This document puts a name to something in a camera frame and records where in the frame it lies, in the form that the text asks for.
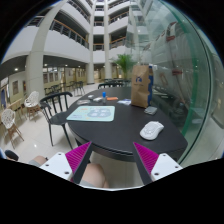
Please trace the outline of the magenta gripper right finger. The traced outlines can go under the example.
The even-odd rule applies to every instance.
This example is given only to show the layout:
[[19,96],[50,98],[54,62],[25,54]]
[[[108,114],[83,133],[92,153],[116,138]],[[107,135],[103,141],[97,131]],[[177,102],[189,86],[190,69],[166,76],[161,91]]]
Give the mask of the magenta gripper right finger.
[[152,182],[151,172],[158,160],[159,155],[136,142],[134,142],[133,145],[134,145],[133,155],[142,182],[144,185],[148,185]]

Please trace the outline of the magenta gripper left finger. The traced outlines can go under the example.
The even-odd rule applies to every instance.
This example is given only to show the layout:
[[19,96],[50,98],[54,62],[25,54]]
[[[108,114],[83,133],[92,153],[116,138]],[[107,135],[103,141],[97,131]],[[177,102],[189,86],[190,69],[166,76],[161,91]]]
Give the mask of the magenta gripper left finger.
[[81,182],[91,153],[91,143],[87,142],[66,154],[66,159],[73,173],[72,180],[75,184],[79,184]]

